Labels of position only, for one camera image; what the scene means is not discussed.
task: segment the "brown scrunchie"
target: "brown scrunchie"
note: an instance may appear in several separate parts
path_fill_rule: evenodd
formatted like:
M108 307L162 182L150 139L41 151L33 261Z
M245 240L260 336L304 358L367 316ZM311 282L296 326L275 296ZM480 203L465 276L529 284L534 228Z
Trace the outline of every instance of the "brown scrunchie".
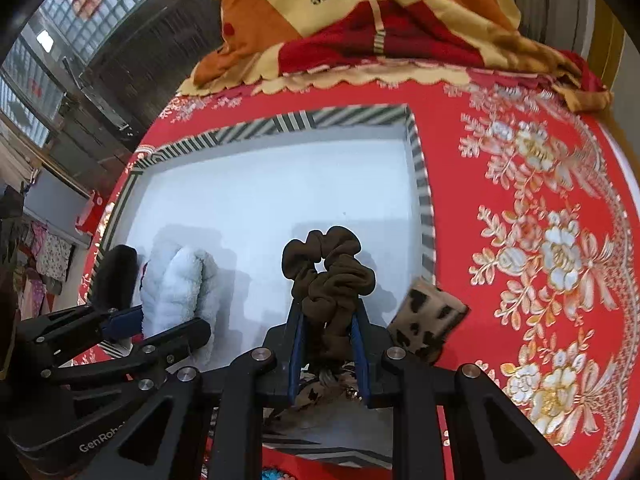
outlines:
M371 294L376 286L372 269L354 254L360 241L345 227L333 226L325 235L311 231L306 242L290 241L282 253L282 273L294 280L291 295L302 302L308 320L306 355L319 360L349 361L349 327L358 297ZM318 273L316 263L324 258L326 272Z

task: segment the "black and white striped edge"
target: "black and white striped edge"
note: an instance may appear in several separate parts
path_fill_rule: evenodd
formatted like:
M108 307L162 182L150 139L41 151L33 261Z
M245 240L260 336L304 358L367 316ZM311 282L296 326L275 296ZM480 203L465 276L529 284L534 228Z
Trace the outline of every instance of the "black and white striped edge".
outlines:
M321 460L338 465L352 467L383 467L391 469L392 457L384 456L373 451L349 449L346 447L327 447L307 440L298 440L283 435L263 434L262 445L283 453L306 458L307 460Z
M105 354L107 354L112 359L119 359L121 357L129 355L129 351L127 351L121 345L114 345L109 343L108 341L101 341L98 343L98 346L102 348Z
M345 107L329 107L320 110L300 110L275 117L256 119L246 123L233 124L206 131L194 137L187 137L171 144L161 146L151 155L141 158L129 173L129 177L116 200L111 219L108 223L100 244L100 251L104 254L111 247L115 227L122 214L122 209L130 196L131 189L144 170L171 158L188 155L189 153L208 150L216 146L237 142L240 140L257 139L262 136L276 135L283 132L313 130L329 128L331 126L387 126L403 123L406 127L406 141L412 152L415 181L418 187L418 201L420 211L420 237L422 243L422 276L428 282L435 284L436 245L433 202L431 201L431 187L424 153L418 135L415 117L407 105L351 105ZM100 263L98 258L92 270L92 281L89 286L89 297L95 271Z

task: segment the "floral fabric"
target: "floral fabric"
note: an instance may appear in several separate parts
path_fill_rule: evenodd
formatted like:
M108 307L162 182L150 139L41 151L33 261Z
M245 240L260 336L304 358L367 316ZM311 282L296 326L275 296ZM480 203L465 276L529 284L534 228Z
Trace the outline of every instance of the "floral fabric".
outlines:
M31 319L40 315L45 288L37 272L28 269L20 301L20 319Z
M47 232L42 249L36 258L36 270L44 276L64 283L70 254L69 242Z
M172 101L127 165L94 237L80 300L138 158L275 114L407 104L437 211L437 285L472 306L438 365L479 363L581 478L605 480L624 462L640 404L640 221L630 191L637 185L591 116L570 112L554 92L495 85L489 75L482 84L409 80L245 94L233 107L214 108L215 98L193 106L198 99ZM306 461L277 461L287 466L264 465L304 478L291 465Z
M44 245L44 240L47 238L47 228L39 222L32 222L31 230L33 231L31 253L33 254L34 258L37 258Z

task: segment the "window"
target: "window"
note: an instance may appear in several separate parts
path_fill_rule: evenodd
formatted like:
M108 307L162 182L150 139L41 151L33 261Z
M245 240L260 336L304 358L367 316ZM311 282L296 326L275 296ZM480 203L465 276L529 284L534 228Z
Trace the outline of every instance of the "window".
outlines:
M18 87L39 113L53 121L60 108L63 90L53 82L21 37L2 63L2 76Z
M51 52L51 49L53 47L53 38L46 30L43 30L40 34L38 34L36 40L38 40L38 43L42 45L44 50L46 50L47 52Z
M0 109L37 146L44 146L49 130L22 104L3 77L0 77Z
M102 0L97 12L88 20L74 14L71 0L64 0L61 4L55 0L45 0L40 9L53 20L80 59L89 63L109 35L143 1Z

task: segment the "orange blanket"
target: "orange blanket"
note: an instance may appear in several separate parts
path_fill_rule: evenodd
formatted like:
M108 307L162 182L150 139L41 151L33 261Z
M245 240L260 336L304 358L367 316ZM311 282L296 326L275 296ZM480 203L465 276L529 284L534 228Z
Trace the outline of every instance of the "orange blanket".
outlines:
M609 103L577 56L524 38L519 23L513 0L222 0L224 43L180 92L203 95L392 57L548 74L591 94L565 90L568 103L577 100L573 109Z

